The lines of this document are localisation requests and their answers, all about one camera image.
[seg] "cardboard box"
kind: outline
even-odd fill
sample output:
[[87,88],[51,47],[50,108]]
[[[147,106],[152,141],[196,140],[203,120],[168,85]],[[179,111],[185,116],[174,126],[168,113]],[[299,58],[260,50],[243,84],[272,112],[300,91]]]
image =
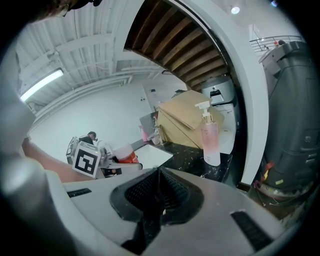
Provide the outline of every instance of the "cardboard box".
[[[157,124],[161,127],[164,141],[203,149],[200,124],[203,110],[195,104],[211,99],[199,92],[189,90],[159,106]],[[214,107],[208,111],[218,124],[219,131],[224,123],[224,116]]]

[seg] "white wall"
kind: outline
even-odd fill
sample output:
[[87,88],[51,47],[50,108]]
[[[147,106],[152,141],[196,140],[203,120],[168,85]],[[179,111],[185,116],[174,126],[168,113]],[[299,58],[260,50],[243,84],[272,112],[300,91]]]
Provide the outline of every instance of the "white wall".
[[80,98],[54,113],[30,132],[32,141],[52,157],[66,162],[73,136],[90,131],[112,147],[141,139],[139,118],[151,113],[142,82],[114,87]]
[[146,81],[143,87],[152,110],[160,103],[169,101],[177,90],[187,90],[186,84],[176,76],[163,74],[154,80]]
[[[261,37],[299,36],[299,31],[278,7],[267,0],[211,0],[222,8],[249,38],[249,25],[255,24]],[[231,6],[240,8],[231,13]]]

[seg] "black granite countertop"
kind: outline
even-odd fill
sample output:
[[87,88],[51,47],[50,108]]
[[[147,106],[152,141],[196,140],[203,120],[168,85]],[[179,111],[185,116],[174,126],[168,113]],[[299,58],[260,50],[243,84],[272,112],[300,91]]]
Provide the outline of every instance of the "black granite countertop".
[[[139,140],[132,144],[132,146],[134,150],[136,150],[146,144],[153,145],[151,141],[143,142],[142,140]],[[198,177],[203,177],[217,182],[224,182],[228,176],[232,160],[231,154],[221,153],[221,164],[219,166],[211,166],[205,162],[204,151],[202,149],[172,142],[166,142],[164,145],[158,144],[153,146],[173,154],[173,156],[168,161],[164,162],[161,167],[190,173]]]

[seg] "pump bottle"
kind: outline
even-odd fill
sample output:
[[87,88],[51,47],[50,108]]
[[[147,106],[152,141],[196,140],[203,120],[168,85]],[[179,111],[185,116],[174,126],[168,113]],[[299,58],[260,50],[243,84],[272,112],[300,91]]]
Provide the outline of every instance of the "pump bottle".
[[210,102],[204,101],[195,106],[204,111],[201,122],[204,161],[211,166],[219,166],[220,150],[218,124],[213,121],[212,115],[208,112]]

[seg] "black cylindrical machine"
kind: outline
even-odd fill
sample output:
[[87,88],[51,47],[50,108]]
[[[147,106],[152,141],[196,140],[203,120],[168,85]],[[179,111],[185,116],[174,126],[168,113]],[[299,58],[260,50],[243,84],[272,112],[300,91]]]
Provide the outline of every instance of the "black cylindrical machine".
[[265,71],[269,127],[260,191],[289,199],[317,180],[320,155],[320,83],[308,46],[293,41],[261,58]]

